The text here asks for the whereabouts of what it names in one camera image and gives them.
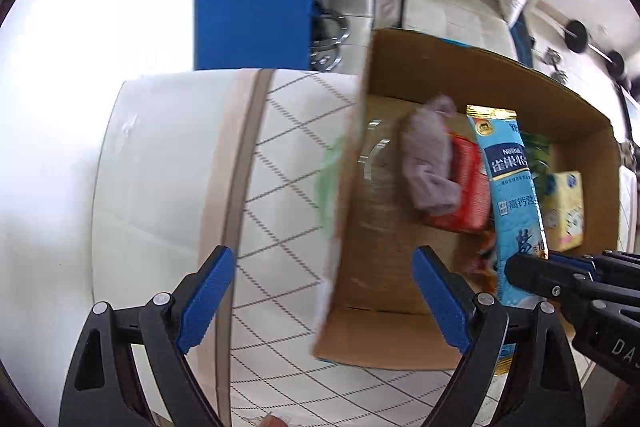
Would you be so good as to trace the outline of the yellow tissue pack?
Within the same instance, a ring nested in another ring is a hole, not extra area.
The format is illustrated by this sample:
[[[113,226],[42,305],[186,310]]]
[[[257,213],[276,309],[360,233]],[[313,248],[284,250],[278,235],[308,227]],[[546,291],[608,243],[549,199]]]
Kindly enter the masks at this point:
[[[541,202],[547,243],[552,251],[569,251],[584,239],[584,196],[579,171],[548,173]]]

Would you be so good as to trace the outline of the blue foam board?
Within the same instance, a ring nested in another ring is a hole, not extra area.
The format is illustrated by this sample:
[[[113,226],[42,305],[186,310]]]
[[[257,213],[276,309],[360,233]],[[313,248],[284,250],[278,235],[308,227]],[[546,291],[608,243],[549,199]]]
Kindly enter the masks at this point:
[[[309,67],[312,0],[194,0],[194,68]]]

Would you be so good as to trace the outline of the chrome weight plates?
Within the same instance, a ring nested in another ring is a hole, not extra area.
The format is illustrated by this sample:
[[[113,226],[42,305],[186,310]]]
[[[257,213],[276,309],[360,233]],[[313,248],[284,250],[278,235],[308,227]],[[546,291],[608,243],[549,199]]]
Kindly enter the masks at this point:
[[[315,72],[332,72],[342,61],[341,45],[350,35],[344,15],[316,3],[311,12],[309,66]]]

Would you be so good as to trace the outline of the open cardboard box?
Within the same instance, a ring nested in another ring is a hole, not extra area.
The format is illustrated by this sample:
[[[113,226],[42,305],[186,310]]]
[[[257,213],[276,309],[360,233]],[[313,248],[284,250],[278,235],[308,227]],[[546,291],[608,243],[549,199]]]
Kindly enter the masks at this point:
[[[524,134],[550,144],[551,172],[582,178],[582,241],[572,256],[620,237],[620,150],[611,121],[570,88],[487,50],[420,32],[373,34],[356,113],[333,171],[329,297],[312,354],[370,369],[451,369],[450,347],[411,275],[428,246],[476,291],[494,234],[471,105],[513,110]]]

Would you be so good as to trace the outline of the purple grey sock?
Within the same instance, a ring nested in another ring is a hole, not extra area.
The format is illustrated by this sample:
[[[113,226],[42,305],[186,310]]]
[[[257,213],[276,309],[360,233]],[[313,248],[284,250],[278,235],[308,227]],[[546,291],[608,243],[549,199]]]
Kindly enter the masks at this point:
[[[447,119],[456,106],[447,95],[414,110],[400,134],[401,171],[417,210],[443,216],[460,205],[460,186],[449,179],[452,159]]]

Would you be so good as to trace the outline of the black weight bench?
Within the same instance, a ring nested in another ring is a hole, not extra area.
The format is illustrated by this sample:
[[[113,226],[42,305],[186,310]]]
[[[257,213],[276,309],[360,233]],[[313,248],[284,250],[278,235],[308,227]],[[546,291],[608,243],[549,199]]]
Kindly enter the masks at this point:
[[[524,13],[521,13],[511,26],[510,34],[518,61],[528,68],[534,68],[533,49],[535,39],[529,33]]]

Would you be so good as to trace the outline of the orange cartoon snack bag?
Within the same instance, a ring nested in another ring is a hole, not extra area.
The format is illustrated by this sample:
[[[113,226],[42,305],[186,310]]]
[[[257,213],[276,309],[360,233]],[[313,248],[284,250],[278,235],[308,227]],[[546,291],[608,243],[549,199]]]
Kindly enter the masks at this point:
[[[467,275],[481,291],[495,294],[498,286],[497,270],[497,234],[494,229],[480,233],[480,248],[473,259],[466,265]]]

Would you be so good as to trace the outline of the blue milk powder sachet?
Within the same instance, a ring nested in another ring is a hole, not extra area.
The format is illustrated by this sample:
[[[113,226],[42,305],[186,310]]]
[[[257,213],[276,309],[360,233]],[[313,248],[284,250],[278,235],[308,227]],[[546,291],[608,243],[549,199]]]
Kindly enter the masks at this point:
[[[484,161],[496,230],[497,298],[507,307],[533,309],[540,299],[511,284],[506,262],[517,254],[546,259],[546,234],[516,113],[511,109],[466,108]]]

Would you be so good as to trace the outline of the red snack packet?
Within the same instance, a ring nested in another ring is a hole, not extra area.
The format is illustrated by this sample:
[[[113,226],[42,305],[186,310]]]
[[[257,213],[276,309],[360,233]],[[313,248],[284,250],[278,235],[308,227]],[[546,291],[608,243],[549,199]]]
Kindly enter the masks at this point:
[[[480,233],[490,213],[490,190],[484,160],[478,145],[462,135],[450,132],[452,159],[450,180],[460,186],[460,205],[443,216],[426,215],[424,221],[436,229],[457,233]]]

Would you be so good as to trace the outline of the green snack packet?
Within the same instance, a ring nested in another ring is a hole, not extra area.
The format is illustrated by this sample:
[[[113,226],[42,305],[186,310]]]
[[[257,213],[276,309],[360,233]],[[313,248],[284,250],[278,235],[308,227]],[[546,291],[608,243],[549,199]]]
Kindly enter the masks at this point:
[[[550,142],[547,138],[540,134],[522,132],[525,153],[535,181],[544,181],[547,173],[550,171]]]

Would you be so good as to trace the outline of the patterned tablecloth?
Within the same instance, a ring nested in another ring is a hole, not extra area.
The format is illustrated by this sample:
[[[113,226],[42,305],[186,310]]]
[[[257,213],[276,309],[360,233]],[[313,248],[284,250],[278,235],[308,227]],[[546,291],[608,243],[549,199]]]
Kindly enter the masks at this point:
[[[412,205],[400,137],[439,95],[450,128],[474,138],[471,105],[513,110],[550,143],[550,167],[576,171],[584,239],[600,254],[634,238],[623,210],[634,184],[620,162],[624,118],[595,70],[557,83],[478,49],[411,36],[409,57],[373,53],[361,76],[247,72],[250,101],[231,118],[238,156],[229,200],[206,199],[203,242],[235,255],[232,287],[196,355],[222,421],[255,426],[419,426],[459,362],[411,275],[427,245],[474,289],[480,233],[434,228]]]

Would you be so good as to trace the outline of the white padded chair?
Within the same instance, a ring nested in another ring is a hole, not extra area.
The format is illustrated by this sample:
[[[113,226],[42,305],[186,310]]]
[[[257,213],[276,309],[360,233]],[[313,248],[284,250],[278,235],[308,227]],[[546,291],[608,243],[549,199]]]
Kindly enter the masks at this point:
[[[492,0],[405,0],[401,27],[518,58],[509,26]]]

